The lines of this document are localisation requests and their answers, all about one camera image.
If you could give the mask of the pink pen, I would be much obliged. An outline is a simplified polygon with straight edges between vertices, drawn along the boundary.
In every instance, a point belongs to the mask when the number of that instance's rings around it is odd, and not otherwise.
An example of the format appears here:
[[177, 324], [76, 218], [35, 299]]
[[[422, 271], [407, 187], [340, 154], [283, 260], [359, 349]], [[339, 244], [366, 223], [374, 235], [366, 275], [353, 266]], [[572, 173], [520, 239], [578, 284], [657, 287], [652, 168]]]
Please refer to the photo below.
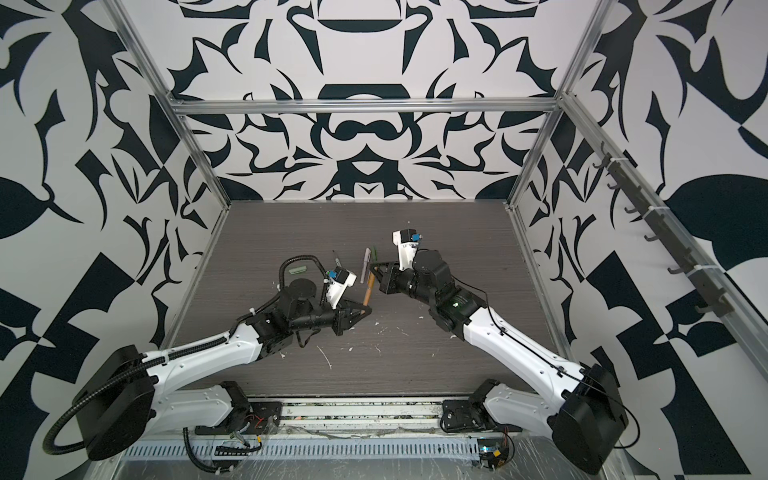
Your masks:
[[370, 263], [372, 260], [372, 250], [367, 247], [364, 252], [363, 265], [361, 269], [360, 283], [364, 284], [368, 280]]

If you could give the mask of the orange pen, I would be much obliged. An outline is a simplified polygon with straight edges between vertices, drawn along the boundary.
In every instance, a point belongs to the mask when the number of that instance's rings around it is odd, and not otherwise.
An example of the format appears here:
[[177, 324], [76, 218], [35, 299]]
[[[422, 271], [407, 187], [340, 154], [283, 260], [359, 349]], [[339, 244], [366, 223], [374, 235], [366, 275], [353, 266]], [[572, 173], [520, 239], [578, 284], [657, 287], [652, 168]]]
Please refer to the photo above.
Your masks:
[[363, 299], [363, 305], [368, 306], [373, 294], [373, 290], [375, 287], [376, 277], [373, 273], [370, 273], [368, 275], [367, 285], [366, 285], [366, 291]]

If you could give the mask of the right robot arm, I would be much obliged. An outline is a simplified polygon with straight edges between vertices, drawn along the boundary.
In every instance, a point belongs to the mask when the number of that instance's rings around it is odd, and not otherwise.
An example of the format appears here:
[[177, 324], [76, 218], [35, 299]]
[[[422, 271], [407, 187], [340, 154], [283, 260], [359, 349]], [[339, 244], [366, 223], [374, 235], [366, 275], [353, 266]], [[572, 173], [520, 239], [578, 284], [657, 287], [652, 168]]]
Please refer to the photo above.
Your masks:
[[417, 250], [407, 266], [375, 262], [371, 272], [383, 293], [427, 305], [439, 328], [495, 358], [533, 389], [531, 395], [501, 383], [478, 389], [481, 409], [495, 424], [550, 438], [590, 475], [619, 449], [620, 437], [637, 418], [608, 369], [575, 363], [522, 333], [495, 311], [484, 290], [453, 275], [436, 250]]

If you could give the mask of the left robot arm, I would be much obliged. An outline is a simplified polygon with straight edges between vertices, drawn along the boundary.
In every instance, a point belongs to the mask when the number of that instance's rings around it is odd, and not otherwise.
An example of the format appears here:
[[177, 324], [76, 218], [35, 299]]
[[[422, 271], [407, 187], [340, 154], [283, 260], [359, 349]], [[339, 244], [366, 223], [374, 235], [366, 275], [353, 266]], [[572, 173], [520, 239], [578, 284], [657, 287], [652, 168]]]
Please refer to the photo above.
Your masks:
[[372, 312], [346, 297], [356, 276], [342, 267], [322, 269], [320, 284], [307, 278], [287, 283], [285, 272], [298, 260], [280, 265], [274, 296], [219, 334], [163, 350], [141, 353], [130, 345], [115, 351], [52, 424], [43, 451], [51, 456], [85, 451], [91, 460], [105, 460], [147, 435], [190, 427], [225, 433], [245, 428], [252, 409], [236, 382], [197, 390], [191, 384], [263, 360], [292, 342], [305, 347], [325, 328], [340, 336]]

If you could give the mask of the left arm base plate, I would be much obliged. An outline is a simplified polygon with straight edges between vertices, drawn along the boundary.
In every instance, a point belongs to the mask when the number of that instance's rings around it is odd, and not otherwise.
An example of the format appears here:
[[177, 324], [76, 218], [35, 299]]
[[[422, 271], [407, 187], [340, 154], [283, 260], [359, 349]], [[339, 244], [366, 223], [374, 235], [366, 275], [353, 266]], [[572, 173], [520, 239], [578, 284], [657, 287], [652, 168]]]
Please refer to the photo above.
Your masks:
[[196, 426], [196, 435], [227, 435], [235, 432], [245, 435], [266, 434], [272, 427], [280, 425], [283, 403], [279, 401], [256, 401], [248, 406], [235, 406], [228, 416], [213, 427]]

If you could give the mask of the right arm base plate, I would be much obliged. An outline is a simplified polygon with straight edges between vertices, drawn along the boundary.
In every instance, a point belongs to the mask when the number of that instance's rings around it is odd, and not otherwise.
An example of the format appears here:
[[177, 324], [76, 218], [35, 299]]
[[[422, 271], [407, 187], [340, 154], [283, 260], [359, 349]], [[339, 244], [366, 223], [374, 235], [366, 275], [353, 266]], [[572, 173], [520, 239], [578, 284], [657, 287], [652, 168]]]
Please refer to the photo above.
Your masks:
[[516, 425], [497, 423], [480, 403], [470, 400], [444, 400], [439, 425], [442, 431], [449, 434], [523, 431]]

